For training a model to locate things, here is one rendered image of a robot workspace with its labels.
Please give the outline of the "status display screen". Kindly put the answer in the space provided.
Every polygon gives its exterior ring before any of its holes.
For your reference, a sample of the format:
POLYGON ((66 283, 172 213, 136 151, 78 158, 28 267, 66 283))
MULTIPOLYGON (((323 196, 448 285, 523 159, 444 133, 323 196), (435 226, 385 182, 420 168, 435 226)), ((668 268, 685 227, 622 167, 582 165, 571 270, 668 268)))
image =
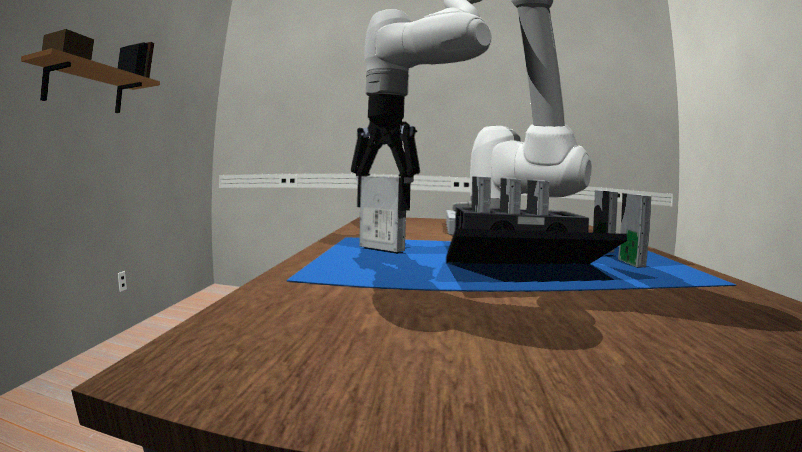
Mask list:
POLYGON ((591 264, 626 241, 619 233, 456 228, 446 263, 591 264))

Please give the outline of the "blue flat mat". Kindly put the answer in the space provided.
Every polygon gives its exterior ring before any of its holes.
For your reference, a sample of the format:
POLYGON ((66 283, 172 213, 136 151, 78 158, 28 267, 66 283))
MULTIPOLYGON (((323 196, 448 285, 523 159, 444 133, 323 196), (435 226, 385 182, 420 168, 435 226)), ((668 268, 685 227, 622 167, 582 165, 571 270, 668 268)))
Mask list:
POLYGON ((446 263, 451 241, 405 240, 405 251, 359 247, 346 237, 287 282, 427 291, 533 292, 736 286, 648 251, 646 267, 618 260, 619 246, 591 264, 446 263))

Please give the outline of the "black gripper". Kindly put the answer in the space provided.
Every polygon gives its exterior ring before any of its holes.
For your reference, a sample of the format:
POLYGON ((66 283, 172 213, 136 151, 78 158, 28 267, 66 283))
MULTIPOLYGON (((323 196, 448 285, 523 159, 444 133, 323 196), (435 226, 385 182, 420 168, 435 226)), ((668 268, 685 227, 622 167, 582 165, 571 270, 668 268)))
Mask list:
POLYGON ((410 185, 414 181, 414 175, 420 173, 420 167, 415 143, 415 127, 402 124, 404 96, 370 95, 368 118, 369 126, 357 129, 357 143, 351 166, 351 172, 356 174, 358 181, 357 207, 360 207, 361 176, 370 176, 369 171, 378 150, 382 145, 387 144, 400 173, 398 211, 408 211, 410 210, 410 185), (402 134, 403 143, 400 134, 402 134), (404 150, 402 145, 404 145, 404 150))

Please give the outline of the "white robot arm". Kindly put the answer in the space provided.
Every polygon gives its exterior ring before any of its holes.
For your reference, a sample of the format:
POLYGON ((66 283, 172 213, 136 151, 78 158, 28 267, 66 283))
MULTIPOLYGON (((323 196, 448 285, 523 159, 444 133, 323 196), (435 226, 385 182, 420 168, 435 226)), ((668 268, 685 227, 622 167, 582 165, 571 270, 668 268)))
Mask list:
MULTIPOLYGON (((472 5, 476 1, 482 0, 444 0, 447 9, 414 22, 400 10, 374 14, 365 40, 366 95, 405 97, 409 68, 466 61, 487 51, 491 31, 472 5)), ((471 196, 472 176, 491 177, 490 208, 500 208, 501 177, 521 179, 521 194, 527 194, 527 180, 533 179, 549 181, 549 197, 566 197, 588 187, 592 169, 588 153, 565 126, 549 9, 553 0, 511 1, 518 9, 533 125, 525 142, 504 126, 478 133, 471 155, 471 196)))

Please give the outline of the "dark grey drive dock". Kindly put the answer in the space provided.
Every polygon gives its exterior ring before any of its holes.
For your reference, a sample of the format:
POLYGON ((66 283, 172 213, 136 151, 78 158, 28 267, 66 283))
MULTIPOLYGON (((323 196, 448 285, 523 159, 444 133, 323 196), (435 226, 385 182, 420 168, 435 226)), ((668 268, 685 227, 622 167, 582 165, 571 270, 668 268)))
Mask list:
POLYGON ((549 211, 549 215, 536 215, 527 212, 526 209, 520 209, 520 214, 507 214, 500 211, 500 208, 490 208, 491 211, 502 213, 490 214, 457 207, 455 228, 588 232, 588 217, 576 215, 576 218, 573 218, 574 214, 564 214, 563 212, 556 212, 556 210, 549 211), (462 210, 459 210, 459 208, 462 210), (557 214, 562 216, 557 216, 557 214))

